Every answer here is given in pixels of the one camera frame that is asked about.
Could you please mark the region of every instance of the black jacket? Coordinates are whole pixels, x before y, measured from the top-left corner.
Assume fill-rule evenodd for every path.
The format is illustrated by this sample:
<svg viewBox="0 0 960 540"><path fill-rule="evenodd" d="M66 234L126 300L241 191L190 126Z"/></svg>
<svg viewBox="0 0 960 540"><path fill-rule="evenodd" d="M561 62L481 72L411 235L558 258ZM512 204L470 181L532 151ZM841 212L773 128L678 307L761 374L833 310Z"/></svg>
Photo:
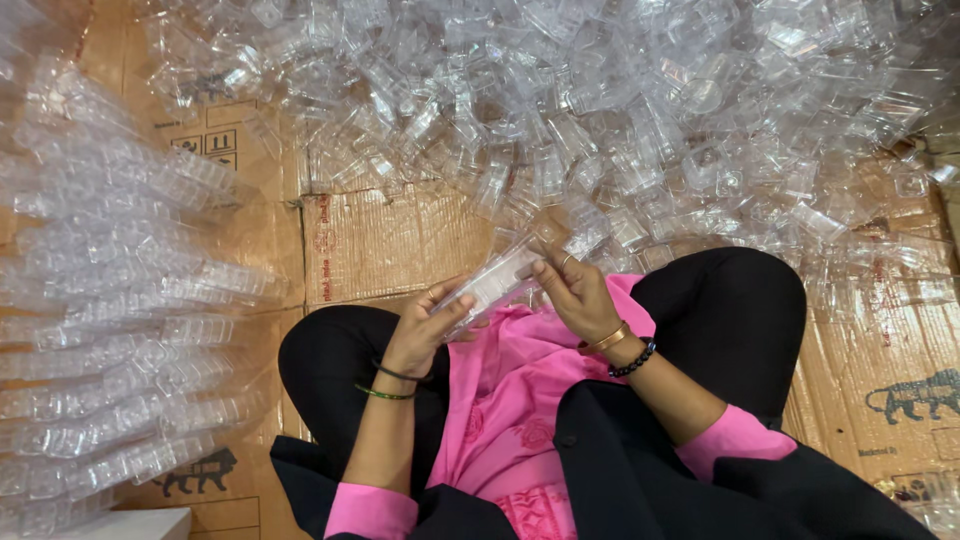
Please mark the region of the black jacket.
<svg viewBox="0 0 960 540"><path fill-rule="evenodd" d="M873 487L803 445L779 461L719 458L713 484L702 483L629 386L575 384L560 402L553 442L580 540L935 539ZM317 447L289 437L278 437L271 450L298 525L321 539L337 482L315 472L317 456ZM419 503L411 539L516 538L495 504L447 485L426 490Z"/></svg>

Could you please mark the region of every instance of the pink kurta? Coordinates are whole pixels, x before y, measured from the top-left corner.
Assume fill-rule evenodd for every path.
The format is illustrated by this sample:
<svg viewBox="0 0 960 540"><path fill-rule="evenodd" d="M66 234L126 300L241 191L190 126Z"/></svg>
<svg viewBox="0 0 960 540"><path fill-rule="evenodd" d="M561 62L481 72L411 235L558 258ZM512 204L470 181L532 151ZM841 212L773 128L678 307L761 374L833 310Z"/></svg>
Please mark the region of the pink kurta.
<svg viewBox="0 0 960 540"><path fill-rule="evenodd" d="M640 279L609 276L607 286L631 330L653 335L653 319L630 297ZM580 380L612 380L601 356L576 352L579 341L555 312L504 307L476 341L451 344L450 407L426 487L445 483L496 503L520 540L576 538L564 471L552 443L557 407ZM795 449L793 439L729 406L713 426L679 448L678 456L698 479L711 481L718 456L780 459ZM370 512L372 507L380 510ZM324 536L352 532L404 538L417 512L412 499L397 493L341 483Z"/></svg>

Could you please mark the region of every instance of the pink sleeve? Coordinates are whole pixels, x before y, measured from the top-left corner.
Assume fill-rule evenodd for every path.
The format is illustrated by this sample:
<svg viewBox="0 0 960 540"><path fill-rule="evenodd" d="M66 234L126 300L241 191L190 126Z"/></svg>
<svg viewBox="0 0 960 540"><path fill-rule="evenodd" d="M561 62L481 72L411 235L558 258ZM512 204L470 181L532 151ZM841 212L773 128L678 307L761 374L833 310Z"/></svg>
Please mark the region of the pink sleeve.
<svg viewBox="0 0 960 540"><path fill-rule="evenodd" d="M324 538L351 532L371 540L406 538L417 524L417 502L396 491L340 482Z"/></svg>
<svg viewBox="0 0 960 540"><path fill-rule="evenodd" d="M712 482L717 457L776 460L795 450L797 443L790 437L768 430L742 408L727 405L712 426L677 449L677 456L698 480Z"/></svg>

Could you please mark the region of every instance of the green bangle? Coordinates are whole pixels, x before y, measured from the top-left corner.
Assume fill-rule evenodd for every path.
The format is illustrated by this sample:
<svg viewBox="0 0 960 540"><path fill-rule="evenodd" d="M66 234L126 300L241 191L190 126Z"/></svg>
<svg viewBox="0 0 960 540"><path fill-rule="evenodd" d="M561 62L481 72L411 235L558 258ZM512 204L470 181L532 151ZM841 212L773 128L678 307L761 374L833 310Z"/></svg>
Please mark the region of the green bangle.
<svg viewBox="0 0 960 540"><path fill-rule="evenodd" d="M365 394L370 394L371 396L374 396L375 398L383 398L383 399L385 399L385 400L409 400L410 398L412 398L412 397L414 397L414 396L417 395L417 392L414 392L413 394L410 394L409 396L395 396L395 395L393 395L393 394L384 394L383 392L377 392L376 390L372 390L372 389L370 389L370 388L367 388L366 386L361 386L361 385L357 384L356 382L353 384L353 386L355 386L357 390L360 390L361 392L364 392Z"/></svg>

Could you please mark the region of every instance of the knee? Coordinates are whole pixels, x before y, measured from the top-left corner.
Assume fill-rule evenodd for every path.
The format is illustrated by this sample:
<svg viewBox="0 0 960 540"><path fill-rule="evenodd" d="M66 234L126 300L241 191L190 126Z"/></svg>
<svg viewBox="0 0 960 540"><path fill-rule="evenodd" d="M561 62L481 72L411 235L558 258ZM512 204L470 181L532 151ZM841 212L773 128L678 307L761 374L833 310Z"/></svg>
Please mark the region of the knee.
<svg viewBox="0 0 960 540"><path fill-rule="evenodd" d="M784 307L805 313L804 283L786 262L753 248L728 247L715 269L725 286L774 295Z"/></svg>
<svg viewBox="0 0 960 540"><path fill-rule="evenodd" d="M284 384L296 380L309 368L308 364L319 361L325 342L342 332L345 321L355 318L357 306L321 307L303 317L280 342L276 358L280 378Z"/></svg>

